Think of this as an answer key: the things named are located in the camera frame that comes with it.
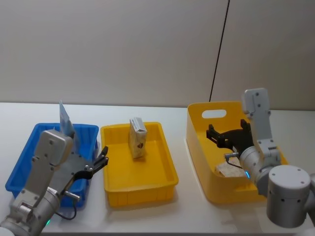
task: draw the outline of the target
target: white table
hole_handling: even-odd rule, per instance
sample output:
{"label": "white table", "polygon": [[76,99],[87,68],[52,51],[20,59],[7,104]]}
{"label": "white table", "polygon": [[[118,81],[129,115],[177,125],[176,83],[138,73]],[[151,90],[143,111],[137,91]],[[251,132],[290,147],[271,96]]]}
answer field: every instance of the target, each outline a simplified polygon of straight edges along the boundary
{"label": "white table", "polygon": [[[216,206],[202,192],[187,148],[186,108],[65,105],[73,123],[99,127],[128,123],[133,116],[162,124],[179,177],[175,199],[111,209],[103,189],[102,172],[91,183],[85,208],[72,221],[54,215],[45,233],[292,233],[313,227],[309,217],[296,229],[280,228],[266,216],[265,202]],[[5,183],[33,129],[39,122],[59,122],[56,104],[0,103],[0,218],[9,212],[12,194]],[[315,112],[272,111],[274,140],[292,165],[315,172]]]}

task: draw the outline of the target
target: white wall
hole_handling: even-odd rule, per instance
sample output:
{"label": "white wall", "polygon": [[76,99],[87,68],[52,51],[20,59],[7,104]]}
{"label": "white wall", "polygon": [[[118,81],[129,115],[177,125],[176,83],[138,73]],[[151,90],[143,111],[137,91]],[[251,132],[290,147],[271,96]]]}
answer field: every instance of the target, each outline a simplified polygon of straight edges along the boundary
{"label": "white wall", "polygon": [[227,0],[0,0],[0,101],[208,101]]}
{"label": "white wall", "polygon": [[257,87],[274,109],[315,110],[315,1],[231,0],[211,100]]}

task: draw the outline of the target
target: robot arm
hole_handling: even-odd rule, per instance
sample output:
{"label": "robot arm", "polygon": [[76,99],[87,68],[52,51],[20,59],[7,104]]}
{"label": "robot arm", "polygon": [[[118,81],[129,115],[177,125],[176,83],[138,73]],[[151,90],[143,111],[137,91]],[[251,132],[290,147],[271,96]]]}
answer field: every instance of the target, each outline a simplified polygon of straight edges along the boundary
{"label": "robot arm", "polygon": [[71,152],[72,145],[70,137],[56,130],[46,130],[41,134],[29,178],[11,204],[10,214],[0,224],[1,235],[5,232],[12,232],[15,236],[39,235],[59,209],[64,196],[71,197],[75,207],[80,196],[68,192],[68,189],[78,179],[91,179],[107,165],[108,148],[105,147],[94,162],[89,162]]}
{"label": "robot arm", "polygon": [[308,213],[315,224],[315,175],[301,168],[281,165],[280,152],[272,138],[271,114],[267,90],[246,90],[242,97],[243,112],[250,120],[241,121],[242,129],[218,133],[212,125],[207,138],[219,148],[229,148],[240,168],[248,173],[258,193],[267,197],[267,216],[285,228],[300,226]]}

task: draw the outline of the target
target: wire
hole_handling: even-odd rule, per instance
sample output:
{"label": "wire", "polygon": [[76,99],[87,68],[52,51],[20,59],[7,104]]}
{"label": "wire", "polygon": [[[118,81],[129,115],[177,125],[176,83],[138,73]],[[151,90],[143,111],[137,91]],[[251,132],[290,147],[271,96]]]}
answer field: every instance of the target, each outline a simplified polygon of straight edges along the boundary
{"label": "wire", "polygon": [[220,46],[219,46],[219,51],[218,51],[218,57],[217,57],[217,62],[216,62],[216,67],[215,67],[215,72],[213,75],[213,80],[212,80],[212,85],[211,85],[211,92],[210,92],[210,98],[209,102],[211,102],[211,97],[212,97],[212,91],[213,91],[213,86],[215,84],[215,78],[217,74],[217,68],[218,68],[218,62],[219,62],[219,56],[221,52],[221,46],[222,46],[222,41],[223,41],[223,35],[224,35],[224,30],[225,30],[225,24],[226,24],[226,19],[227,19],[227,13],[228,13],[228,8],[230,6],[230,0],[227,1],[227,7],[226,7],[226,13],[225,13],[225,19],[224,19],[224,24],[223,24],[223,29],[222,29],[222,34],[221,34],[221,40],[220,40]]}
{"label": "wire", "polygon": [[60,216],[62,219],[65,219],[65,220],[73,220],[76,216],[77,216],[77,206],[75,205],[76,204],[76,201],[73,200],[73,209],[74,209],[74,215],[72,217],[66,217],[64,215],[61,215],[60,213],[58,212],[55,212],[56,215]]}
{"label": "wire", "polygon": [[229,165],[231,165],[231,166],[234,166],[234,167],[237,167],[237,168],[242,169],[242,167],[241,167],[241,166],[234,165],[234,164],[230,163],[228,160],[226,160],[226,162],[227,162],[227,164],[229,164]]}

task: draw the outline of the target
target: yellow plastic tray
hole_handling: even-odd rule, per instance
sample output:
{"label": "yellow plastic tray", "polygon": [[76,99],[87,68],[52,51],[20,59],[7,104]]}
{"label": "yellow plastic tray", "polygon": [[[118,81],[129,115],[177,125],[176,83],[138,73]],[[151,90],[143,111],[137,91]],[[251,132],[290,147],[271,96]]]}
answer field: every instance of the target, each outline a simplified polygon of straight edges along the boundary
{"label": "yellow plastic tray", "polygon": [[109,205],[120,207],[173,198],[178,177],[162,126],[145,122],[148,131],[145,155],[133,159],[128,145],[130,124],[101,128],[102,147],[108,146],[104,188]]}
{"label": "yellow plastic tray", "polygon": [[[203,118],[207,110],[226,110],[222,118]],[[231,150],[218,148],[206,137],[206,130],[212,124],[222,133],[241,129],[241,119],[247,118],[242,112],[240,102],[207,102],[188,106],[187,144],[199,181],[207,199],[213,203],[239,203],[264,200],[257,188],[246,177],[223,177],[215,167],[225,161],[223,155]],[[281,153],[282,164],[287,164]]]}

